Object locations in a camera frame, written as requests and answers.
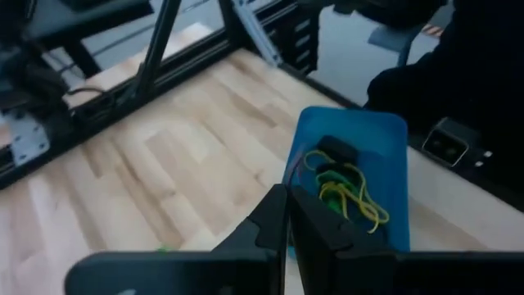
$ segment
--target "black connector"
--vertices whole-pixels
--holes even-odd
[[[359,152],[348,143],[331,135],[326,135],[320,139],[317,149],[325,152],[337,163],[351,163],[356,165]]]
[[[346,177],[347,180],[349,182],[351,182],[352,184],[360,185],[360,183],[362,182],[362,180],[360,179],[359,173],[357,171],[351,169],[351,168],[348,168],[348,167],[344,166],[343,163],[326,163],[326,164],[322,164],[322,165],[317,167],[317,169],[315,170],[315,174],[316,175],[321,175],[322,173],[328,172],[328,171],[337,172],[339,175],[342,175],[342,176]]]

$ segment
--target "person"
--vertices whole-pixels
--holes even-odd
[[[454,0],[454,7],[433,52],[379,74],[368,86],[366,107],[402,116],[410,133],[427,134],[451,117],[481,131],[483,144],[507,165],[520,154],[524,127],[522,4]]]

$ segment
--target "light wood surface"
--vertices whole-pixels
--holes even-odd
[[[170,46],[208,33],[191,26]],[[127,79],[101,75],[91,83]],[[213,248],[280,182],[311,105],[336,107],[241,50],[1,191],[0,294],[60,294],[92,252]],[[520,212],[408,153],[413,250],[524,249]],[[300,294],[295,262],[287,273],[287,294]]]

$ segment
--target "blue container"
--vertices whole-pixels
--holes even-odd
[[[405,122],[388,113],[308,107],[300,114],[286,173],[305,152],[314,150],[324,135],[332,135],[359,150],[357,166],[366,177],[368,191],[390,214],[390,221],[385,225],[389,244],[397,250],[409,251]],[[291,183],[299,184],[296,174]],[[300,185],[314,196],[318,194],[314,172],[301,170]]]

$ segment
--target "silver bracket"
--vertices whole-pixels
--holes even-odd
[[[4,114],[11,134],[15,166],[21,166],[49,149],[46,130],[28,112],[12,110]]]
[[[246,28],[246,32],[250,35],[255,43],[256,48],[260,51],[262,57],[271,66],[279,66],[282,64],[280,53],[265,33],[264,28],[256,18],[255,13],[250,9],[247,0],[232,0],[233,9],[238,15],[238,18]]]

